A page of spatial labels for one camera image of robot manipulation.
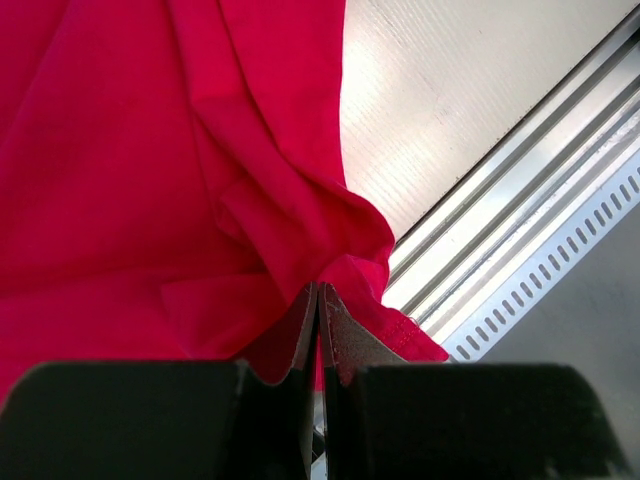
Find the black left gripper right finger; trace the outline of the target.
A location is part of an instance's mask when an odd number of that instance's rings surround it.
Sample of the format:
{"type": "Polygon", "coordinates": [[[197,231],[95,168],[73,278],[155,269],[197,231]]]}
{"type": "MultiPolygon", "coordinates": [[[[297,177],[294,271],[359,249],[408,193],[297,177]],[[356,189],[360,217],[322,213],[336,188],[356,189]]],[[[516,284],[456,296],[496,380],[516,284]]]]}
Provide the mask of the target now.
{"type": "Polygon", "coordinates": [[[591,385],[557,364],[410,363],[318,291],[331,479],[629,479],[591,385]]]}

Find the crimson pink t shirt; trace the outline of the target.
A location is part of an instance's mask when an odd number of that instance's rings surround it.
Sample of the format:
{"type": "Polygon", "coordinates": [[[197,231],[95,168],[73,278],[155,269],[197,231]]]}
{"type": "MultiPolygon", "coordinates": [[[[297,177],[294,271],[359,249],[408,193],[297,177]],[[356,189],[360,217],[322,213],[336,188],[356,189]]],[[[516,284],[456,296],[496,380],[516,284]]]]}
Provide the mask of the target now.
{"type": "Polygon", "coordinates": [[[393,234],[347,189],[341,1],[1,5],[1,390],[88,359],[228,359],[309,282],[409,361],[393,234]]]}

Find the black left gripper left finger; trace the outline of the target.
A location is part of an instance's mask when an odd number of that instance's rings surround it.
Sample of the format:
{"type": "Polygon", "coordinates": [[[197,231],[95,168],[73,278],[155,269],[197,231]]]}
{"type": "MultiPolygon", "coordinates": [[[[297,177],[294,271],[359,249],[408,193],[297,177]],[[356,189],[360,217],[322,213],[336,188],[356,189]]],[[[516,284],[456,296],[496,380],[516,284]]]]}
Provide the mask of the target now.
{"type": "Polygon", "coordinates": [[[306,479],[318,287],[234,361],[44,363],[1,412],[5,479],[306,479]]]}

